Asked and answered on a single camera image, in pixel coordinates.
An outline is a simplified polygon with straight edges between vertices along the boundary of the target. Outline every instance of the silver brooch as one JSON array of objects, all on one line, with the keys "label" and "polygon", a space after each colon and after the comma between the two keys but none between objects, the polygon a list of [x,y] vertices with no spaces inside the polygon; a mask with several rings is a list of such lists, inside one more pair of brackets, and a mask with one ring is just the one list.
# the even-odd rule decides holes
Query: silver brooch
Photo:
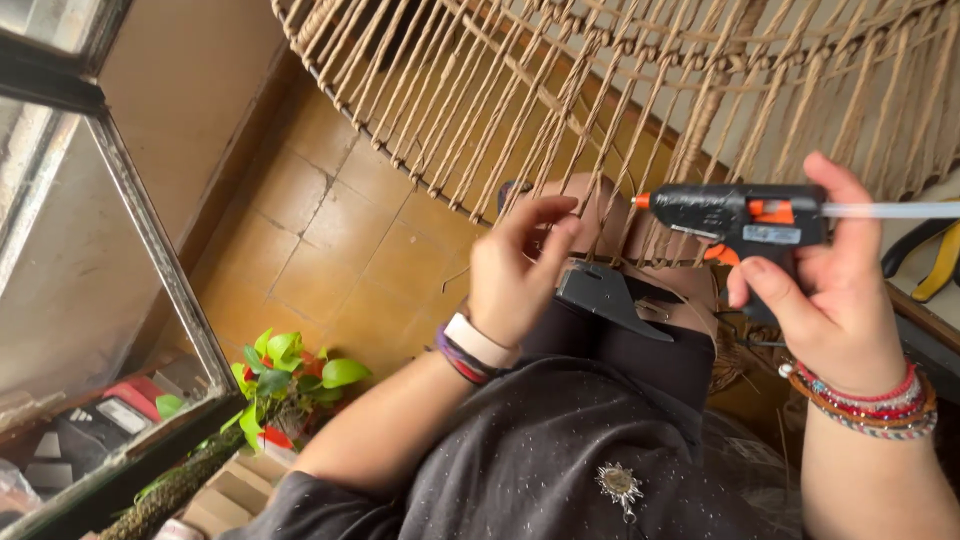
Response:
[{"label": "silver brooch", "polygon": [[624,469],[619,463],[605,463],[603,467],[597,467],[597,483],[603,488],[604,495],[610,495],[614,504],[623,507],[623,521],[635,522],[636,515],[631,504],[636,502],[637,497],[643,499],[643,494],[638,488],[641,482],[634,478],[634,470]]}]

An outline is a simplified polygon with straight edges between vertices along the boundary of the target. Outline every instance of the sleeve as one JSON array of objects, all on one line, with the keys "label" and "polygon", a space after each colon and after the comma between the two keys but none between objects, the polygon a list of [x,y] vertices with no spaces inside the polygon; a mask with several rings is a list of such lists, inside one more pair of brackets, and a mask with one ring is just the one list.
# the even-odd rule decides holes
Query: sleeve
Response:
[{"label": "sleeve", "polygon": [[293,471],[260,515],[218,540],[395,540],[401,523],[389,504]]}]

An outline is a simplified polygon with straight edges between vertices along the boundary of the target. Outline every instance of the forearm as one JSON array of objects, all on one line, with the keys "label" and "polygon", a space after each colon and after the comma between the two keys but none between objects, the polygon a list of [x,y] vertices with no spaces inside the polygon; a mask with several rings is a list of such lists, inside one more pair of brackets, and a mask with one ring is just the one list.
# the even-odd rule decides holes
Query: forearm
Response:
[{"label": "forearm", "polygon": [[333,417],[294,465],[353,491],[391,495],[473,385],[425,353]]},{"label": "forearm", "polygon": [[804,524],[817,540],[960,538],[960,505],[932,435],[877,439],[811,406],[801,482]]}]

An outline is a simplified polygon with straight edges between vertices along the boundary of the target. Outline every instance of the black metal window frame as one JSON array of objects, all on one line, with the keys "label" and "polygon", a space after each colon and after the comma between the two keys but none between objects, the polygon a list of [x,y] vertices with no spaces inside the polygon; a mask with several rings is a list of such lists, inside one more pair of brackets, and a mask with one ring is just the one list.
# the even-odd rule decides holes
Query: black metal window frame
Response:
[{"label": "black metal window frame", "polygon": [[0,540],[80,538],[90,530],[107,527],[116,512],[130,506],[138,491],[247,404],[113,123],[104,92],[93,82],[131,3],[101,2],[80,55],[67,55],[0,29],[0,95],[50,107],[57,114],[84,116],[144,248],[206,369],[211,389],[221,395],[187,411],[175,419],[175,424],[161,426],[118,459],[75,482],[51,503],[0,532]]}]

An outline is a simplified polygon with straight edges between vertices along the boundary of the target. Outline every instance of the hand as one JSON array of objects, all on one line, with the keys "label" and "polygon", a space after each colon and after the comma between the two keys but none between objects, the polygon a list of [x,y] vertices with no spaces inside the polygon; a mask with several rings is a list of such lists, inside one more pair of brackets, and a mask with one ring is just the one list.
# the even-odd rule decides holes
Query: hand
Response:
[{"label": "hand", "polygon": [[[496,229],[473,244],[469,319],[497,344],[515,347],[553,297],[566,254],[580,232],[580,220],[570,214],[576,206],[574,197],[523,201]],[[553,228],[533,262],[524,250],[543,233],[540,224],[552,224]]]},{"label": "hand", "polygon": [[[872,202],[852,172],[819,152],[806,157],[804,172],[833,202]],[[906,365],[879,250],[879,221],[841,219],[832,246],[796,250],[799,285],[765,258],[744,259],[727,278],[730,304],[747,302],[749,284],[777,316],[790,352],[824,382],[855,396],[884,394],[903,381]]]}]

